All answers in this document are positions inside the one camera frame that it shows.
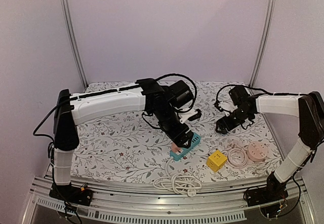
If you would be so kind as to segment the pink plug adapter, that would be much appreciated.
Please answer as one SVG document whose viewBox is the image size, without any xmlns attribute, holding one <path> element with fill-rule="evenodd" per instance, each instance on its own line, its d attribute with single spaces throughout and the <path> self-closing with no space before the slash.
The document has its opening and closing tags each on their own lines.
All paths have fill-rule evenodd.
<svg viewBox="0 0 324 224">
<path fill-rule="evenodd" d="M 178 152 L 181 151 L 181 148 L 178 147 L 178 146 L 176 146 L 174 143 L 172 143 L 171 151 L 172 151 L 173 153 L 176 153 L 176 154 L 177 154 Z"/>
</svg>

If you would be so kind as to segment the teal power strip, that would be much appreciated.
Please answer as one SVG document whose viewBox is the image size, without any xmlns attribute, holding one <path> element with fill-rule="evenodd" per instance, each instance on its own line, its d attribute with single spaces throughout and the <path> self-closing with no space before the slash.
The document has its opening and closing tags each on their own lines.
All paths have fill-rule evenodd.
<svg viewBox="0 0 324 224">
<path fill-rule="evenodd" d="M 191 150 L 193 150 L 196 146 L 200 144 L 201 137 L 197 134 L 194 133 L 192 142 L 191 142 L 191 147 L 190 148 L 181 148 L 181 151 L 176 153 L 173 153 L 170 150 L 170 157 L 173 158 L 174 161 L 180 161 L 183 159 Z"/>
</svg>

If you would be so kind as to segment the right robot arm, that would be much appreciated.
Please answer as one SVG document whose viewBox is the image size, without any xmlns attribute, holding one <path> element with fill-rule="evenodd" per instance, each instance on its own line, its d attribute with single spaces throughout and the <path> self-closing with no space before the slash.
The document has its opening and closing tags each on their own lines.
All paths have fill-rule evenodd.
<svg viewBox="0 0 324 224">
<path fill-rule="evenodd" d="M 285 196 L 287 182 L 311 162 L 318 147 L 323 144 L 323 97 L 312 92 L 269 92 L 247 85 L 229 84 L 230 107 L 222 103 L 216 94 L 215 108 L 226 115 L 216 122 L 215 131 L 227 134 L 246 121 L 253 122 L 262 115 L 270 126 L 277 143 L 288 140 L 280 146 L 285 158 L 269 174 L 266 186 L 256 194 L 249 191 L 251 198 L 262 198 L 267 202 Z"/>
</svg>

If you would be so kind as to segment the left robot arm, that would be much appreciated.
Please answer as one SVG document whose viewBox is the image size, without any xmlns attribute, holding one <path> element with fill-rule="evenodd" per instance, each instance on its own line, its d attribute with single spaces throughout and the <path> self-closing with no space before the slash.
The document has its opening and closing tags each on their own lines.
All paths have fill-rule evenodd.
<svg viewBox="0 0 324 224">
<path fill-rule="evenodd" d="M 158 130 L 180 148 L 190 148 L 194 134 L 186 121 L 201 117 L 194 108 L 197 91 L 179 80 L 170 86 L 160 85 L 166 78 L 140 79 L 124 87 L 92 93 L 71 94 L 68 89 L 60 91 L 57 104 L 36 126 L 33 136 L 40 137 L 39 128 L 54 116 L 53 133 L 50 137 L 52 150 L 53 185 L 56 193 L 65 201 L 75 197 L 71 186 L 70 171 L 72 155 L 79 145 L 77 126 L 87 121 L 109 115 L 140 111 L 143 116 L 155 116 Z"/>
</svg>

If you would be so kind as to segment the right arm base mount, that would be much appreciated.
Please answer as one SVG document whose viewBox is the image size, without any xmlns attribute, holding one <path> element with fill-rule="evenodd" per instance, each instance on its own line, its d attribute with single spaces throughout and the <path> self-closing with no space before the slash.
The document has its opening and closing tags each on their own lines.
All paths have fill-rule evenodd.
<svg viewBox="0 0 324 224">
<path fill-rule="evenodd" d="M 288 197 L 288 191 L 285 185 L 269 183 L 264 187 L 252 187 L 246 189 L 243 199 L 247 202 L 248 206 L 256 206 L 266 204 Z"/>
</svg>

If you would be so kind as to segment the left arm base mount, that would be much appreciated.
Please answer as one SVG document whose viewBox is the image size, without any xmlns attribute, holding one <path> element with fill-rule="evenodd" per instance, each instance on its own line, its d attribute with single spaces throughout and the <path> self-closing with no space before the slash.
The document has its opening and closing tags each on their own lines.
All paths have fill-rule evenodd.
<svg viewBox="0 0 324 224">
<path fill-rule="evenodd" d="M 84 183 L 82 186 L 52 184 L 49 196 L 68 203 L 90 206 L 93 193 L 88 188 L 88 183 Z"/>
</svg>

